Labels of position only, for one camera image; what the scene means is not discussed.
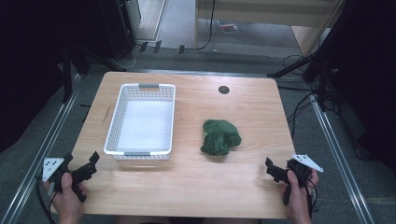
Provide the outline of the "black metal stand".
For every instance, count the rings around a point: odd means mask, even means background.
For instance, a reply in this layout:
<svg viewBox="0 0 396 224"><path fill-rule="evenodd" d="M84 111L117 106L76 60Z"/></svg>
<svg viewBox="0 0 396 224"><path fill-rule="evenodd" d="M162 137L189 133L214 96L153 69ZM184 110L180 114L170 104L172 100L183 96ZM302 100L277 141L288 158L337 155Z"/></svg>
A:
<svg viewBox="0 0 396 224"><path fill-rule="evenodd" d="M66 103L72 95L72 77L71 77L71 62L69 58L68 47L64 47L63 51L63 70L64 70L64 99Z"/></svg>

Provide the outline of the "black cabinet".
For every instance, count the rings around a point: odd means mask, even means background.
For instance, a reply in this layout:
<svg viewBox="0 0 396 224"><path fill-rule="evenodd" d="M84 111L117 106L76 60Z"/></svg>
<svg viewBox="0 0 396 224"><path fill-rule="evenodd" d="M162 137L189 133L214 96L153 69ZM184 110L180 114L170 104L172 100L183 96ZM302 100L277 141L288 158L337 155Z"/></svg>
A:
<svg viewBox="0 0 396 224"><path fill-rule="evenodd" d="M136 45L141 22L138 0L99 0L113 59L120 59Z"/></svg>

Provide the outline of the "magazine with red cover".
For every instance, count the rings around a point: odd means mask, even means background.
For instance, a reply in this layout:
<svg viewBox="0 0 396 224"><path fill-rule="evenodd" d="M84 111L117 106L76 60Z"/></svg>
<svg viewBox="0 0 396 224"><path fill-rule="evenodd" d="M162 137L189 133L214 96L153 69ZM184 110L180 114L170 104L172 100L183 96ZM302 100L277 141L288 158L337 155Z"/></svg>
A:
<svg viewBox="0 0 396 224"><path fill-rule="evenodd" d="M226 35L239 32L238 27L232 21L218 21L218 25Z"/></svg>

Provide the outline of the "metal floor rail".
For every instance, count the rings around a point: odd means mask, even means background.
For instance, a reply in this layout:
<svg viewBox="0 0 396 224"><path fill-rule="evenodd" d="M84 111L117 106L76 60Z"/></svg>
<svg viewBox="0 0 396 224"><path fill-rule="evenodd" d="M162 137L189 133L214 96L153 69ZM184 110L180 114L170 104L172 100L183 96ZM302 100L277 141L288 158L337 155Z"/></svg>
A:
<svg viewBox="0 0 396 224"><path fill-rule="evenodd" d="M366 202L366 199L361 191L361 188L353 175L347 159L344 155L343 149L339 144L336 134L329 121L327 113L324 112L318 102L318 95L314 93L314 90L310 84L305 85L309 91L313 93L311 96L311 102L316 113L316 117L320 124L320 127L324 133L326 141L329 145L333 159L336 163L339 174L346 187L348 197L354 207L357 217L361 224L376 224L371 209Z"/></svg>
<svg viewBox="0 0 396 224"><path fill-rule="evenodd" d="M21 183L15 188L12 195L12 200L7 206L4 216L0 218L0 224L15 224L21 215L26 202L28 201L33 188L35 187L35 176L40 173L40 168L45 157L47 157L57 140L57 137L64 126L66 118L76 101L80 83L82 80L81 74L72 76L72 93L68 100L62 103L57 110L56 117L51 122L51 125L43 138L37 152L32 156L27 164L26 173L21 179Z"/></svg>

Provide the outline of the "person's right hand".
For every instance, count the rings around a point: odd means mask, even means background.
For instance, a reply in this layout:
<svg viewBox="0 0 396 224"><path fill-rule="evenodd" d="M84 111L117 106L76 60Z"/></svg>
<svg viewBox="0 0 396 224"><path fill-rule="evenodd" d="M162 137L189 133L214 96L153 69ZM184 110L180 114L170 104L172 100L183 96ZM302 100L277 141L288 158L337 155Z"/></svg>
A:
<svg viewBox="0 0 396 224"><path fill-rule="evenodd" d="M318 183L317 171L311 171L306 189L299 186L298 178L293 171L288 171L287 177L291 186L290 201L286 206L288 219L291 224L312 224L308 196L312 194L314 186Z"/></svg>

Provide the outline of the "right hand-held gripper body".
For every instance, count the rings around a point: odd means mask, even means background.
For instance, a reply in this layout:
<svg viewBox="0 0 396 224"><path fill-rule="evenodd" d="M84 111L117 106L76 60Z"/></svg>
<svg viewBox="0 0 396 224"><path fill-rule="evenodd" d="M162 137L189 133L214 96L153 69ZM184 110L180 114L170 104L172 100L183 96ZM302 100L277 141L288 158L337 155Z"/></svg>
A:
<svg viewBox="0 0 396 224"><path fill-rule="evenodd" d="M313 170L323 172L323 168L306 154L292 154L291 159L287 161L287 172L293 171L299 181L299 187L306 189L311 196L308 200L309 205L315 205L318 197L316 185L311 179Z"/></svg>

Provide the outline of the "dark curtain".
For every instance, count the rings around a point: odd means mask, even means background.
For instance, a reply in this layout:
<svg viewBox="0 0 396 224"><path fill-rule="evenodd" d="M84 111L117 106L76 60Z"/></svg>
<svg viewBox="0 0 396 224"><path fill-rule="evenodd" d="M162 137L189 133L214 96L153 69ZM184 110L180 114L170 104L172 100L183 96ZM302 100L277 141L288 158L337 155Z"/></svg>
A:
<svg viewBox="0 0 396 224"><path fill-rule="evenodd" d="M80 29L94 0L0 0L0 153L14 145L49 98L64 86L64 47L89 71Z"/></svg>
<svg viewBox="0 0 396 224"><path fill-rule="evenodd" d="M346 0L329 34L330 77L362 156L396 174L396 0Z"/></svg>

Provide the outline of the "light wooden shelf unit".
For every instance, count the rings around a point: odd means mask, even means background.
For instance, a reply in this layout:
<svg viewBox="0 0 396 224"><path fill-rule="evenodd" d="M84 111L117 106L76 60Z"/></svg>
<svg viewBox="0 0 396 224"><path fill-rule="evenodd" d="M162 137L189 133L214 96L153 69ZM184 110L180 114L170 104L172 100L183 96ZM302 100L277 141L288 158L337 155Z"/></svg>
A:
<svg viewBox="0 0 396 224"><path fill-rule="evenodd" d="M194 47L198 20L245 21L288 25L301 53L317 48L324 31L337 20L346 0L195 0Z"/></svg>

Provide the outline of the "black tripod stand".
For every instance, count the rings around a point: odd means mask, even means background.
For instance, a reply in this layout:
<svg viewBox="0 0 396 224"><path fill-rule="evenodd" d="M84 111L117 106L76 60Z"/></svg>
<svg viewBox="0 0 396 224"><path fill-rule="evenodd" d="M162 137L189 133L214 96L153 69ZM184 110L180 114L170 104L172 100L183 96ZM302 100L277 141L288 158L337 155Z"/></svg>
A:
<svg viewBox="0 0 396 224"><path fill-rule="evenodd" d="M331 71L328 61L323 56L321 49L317 49L314 53L303 57L301 60L289 65L273 74L267 74L268 77L283 77L292 71L301 68L307 64L307 68L303 73L303 80L306 83L311 83L318 79L318 105L322 112L325 108L325 92L327 75Z"/></svg>

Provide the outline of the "person's left hand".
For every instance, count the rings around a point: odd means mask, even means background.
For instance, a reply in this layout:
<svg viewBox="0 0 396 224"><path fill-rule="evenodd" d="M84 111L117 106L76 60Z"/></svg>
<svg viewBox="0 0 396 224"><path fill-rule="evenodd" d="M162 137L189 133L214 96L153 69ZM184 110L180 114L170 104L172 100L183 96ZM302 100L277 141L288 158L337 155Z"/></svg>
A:
<svg viewBox="0 0 396 224"><path fill-rule="evenodd" d="M61 186L62 192L53 192L49 197L58 214L59 224L81 224L84 216L84 205L72 190L73 179L64 173Z"/></svg>

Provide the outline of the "white plastic basket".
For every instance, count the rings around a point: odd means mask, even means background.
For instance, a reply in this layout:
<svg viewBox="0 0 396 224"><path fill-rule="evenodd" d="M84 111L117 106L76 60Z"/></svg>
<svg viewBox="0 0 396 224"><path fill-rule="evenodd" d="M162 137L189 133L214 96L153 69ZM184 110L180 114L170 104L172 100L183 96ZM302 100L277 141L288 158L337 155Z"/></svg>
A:
<svg viewBox="0 0 396 224"><path fill-rule="evenodd" d="M170 160L175 108L175 85L123 84L104 152L115 160Z"/></svg>

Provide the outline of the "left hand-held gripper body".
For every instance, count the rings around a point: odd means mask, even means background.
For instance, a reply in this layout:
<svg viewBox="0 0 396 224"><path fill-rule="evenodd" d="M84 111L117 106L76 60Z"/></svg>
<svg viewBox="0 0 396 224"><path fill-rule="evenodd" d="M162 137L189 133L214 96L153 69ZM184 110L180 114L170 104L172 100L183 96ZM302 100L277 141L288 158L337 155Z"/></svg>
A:
<svg viewBox="0 0 396 224"><path fill-rule="evenodd" d="M70 153L66 153L62 158L45 158L44 167L42 173L42 181L49 182L48 195L52 195L54 192L62 192L62 177L65 173L69 173L72 176L72 190L78 196L78 199L84 203L87 196L84 195L79 184L85 180L87 166L81 166L75 171L70 171L68 164L73 160L73 156Z"/></svg>

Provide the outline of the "green cloth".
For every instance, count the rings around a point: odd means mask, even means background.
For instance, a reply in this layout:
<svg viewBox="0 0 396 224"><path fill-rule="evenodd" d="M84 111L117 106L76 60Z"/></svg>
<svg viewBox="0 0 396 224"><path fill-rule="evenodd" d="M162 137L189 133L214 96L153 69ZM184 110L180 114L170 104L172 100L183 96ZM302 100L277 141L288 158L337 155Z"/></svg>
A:
<svg viewBox="0 0 396 224"><path fill-rule="evenodd" d="M232 147L238 147L242 138L237 128L224 119L208 119L203 124L204 143L201 151L210 156L226 156Z"/></svg>

